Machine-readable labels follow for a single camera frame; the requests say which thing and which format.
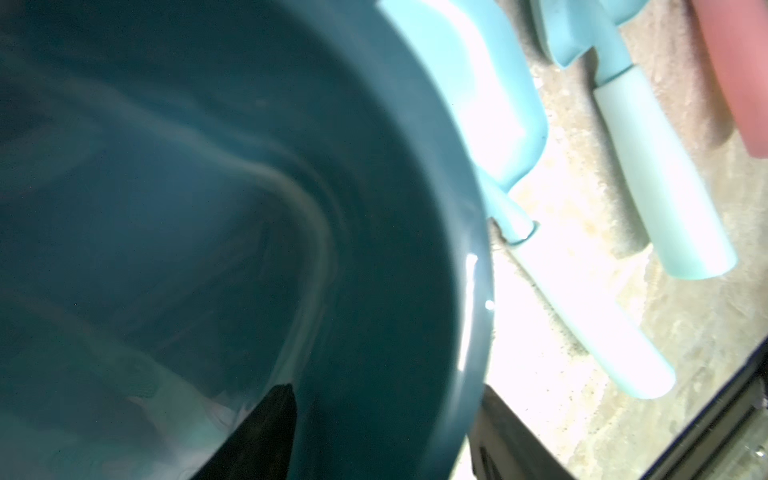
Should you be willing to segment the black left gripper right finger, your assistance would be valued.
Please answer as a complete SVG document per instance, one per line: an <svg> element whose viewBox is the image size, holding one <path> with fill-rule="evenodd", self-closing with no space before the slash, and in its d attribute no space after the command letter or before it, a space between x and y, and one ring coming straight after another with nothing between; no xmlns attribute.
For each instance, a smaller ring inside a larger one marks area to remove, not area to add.
<svg viewBox="0 0 768 480"><path fill-rule="evenodd" d="M490 385L484 386L468 443L476 479L574 480Z"/></svg>

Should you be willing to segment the teal plastic storage box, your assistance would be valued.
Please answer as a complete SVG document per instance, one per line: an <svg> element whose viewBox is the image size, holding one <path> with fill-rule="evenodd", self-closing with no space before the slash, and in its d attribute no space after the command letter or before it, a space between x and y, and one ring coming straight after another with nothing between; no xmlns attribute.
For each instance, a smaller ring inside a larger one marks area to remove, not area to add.
<svg viewBox="0 0 768 480"><path fill-rule="evenodd" d="M378 1L1 5L1 475L193 479L271 388L285 479L446 479L492 265Z"/></svg>

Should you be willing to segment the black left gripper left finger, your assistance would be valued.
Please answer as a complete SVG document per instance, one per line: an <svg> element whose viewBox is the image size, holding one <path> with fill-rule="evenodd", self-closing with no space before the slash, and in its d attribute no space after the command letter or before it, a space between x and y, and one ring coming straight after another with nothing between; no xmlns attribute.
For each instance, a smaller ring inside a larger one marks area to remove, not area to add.
<svg viewBox="0 0 768 480"><path fill-rule="evenodd" d="M293 387L274 386L193 479L287 478L297 418Z"/></svg>

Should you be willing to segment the purple shovel pink handle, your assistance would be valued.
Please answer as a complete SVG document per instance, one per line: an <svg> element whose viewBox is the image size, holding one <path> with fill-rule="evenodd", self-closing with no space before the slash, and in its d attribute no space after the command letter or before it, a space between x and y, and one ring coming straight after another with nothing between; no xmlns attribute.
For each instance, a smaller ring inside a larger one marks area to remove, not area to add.
<svg viewBox="0 0 768 480"><path fill-rule="evenodd" d="M692 3L716 79L750 156L767 157L767 3Z"/></svg>

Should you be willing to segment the light blue shovel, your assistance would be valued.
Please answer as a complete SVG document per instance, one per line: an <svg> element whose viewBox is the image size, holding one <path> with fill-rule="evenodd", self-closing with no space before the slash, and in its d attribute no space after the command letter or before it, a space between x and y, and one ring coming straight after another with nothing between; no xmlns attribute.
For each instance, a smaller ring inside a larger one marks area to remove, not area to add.
<svg viewBox="0 0 768 480"><path fill-rule="evenodd" d="M538 163L549 123L515 30L494 1L379 1L446 104L487 217L561 322L611 380L656 399L676 373L614 297L592 285L551 228L509 195Z"/></svg>
<svg viewBox="0 0 768 480"><path fill-rule="evenodd" d="M731 271L738 256L694 162L620 33L645 5L544 0L532 2L531 10L540 47L559 68L595 54L593 96L663 268L679 279L710 279Z"/></svg>

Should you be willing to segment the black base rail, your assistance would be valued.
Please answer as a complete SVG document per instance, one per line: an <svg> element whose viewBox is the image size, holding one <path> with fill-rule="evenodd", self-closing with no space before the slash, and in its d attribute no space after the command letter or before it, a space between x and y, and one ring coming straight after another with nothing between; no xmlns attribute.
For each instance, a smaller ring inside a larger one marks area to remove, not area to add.
<svg viewBox="0 0 768 480"><path fill-rule="evenodd" d="M725 459L748 424L767 411L767 342L642 475L644 479L703 479Z"/></svg>

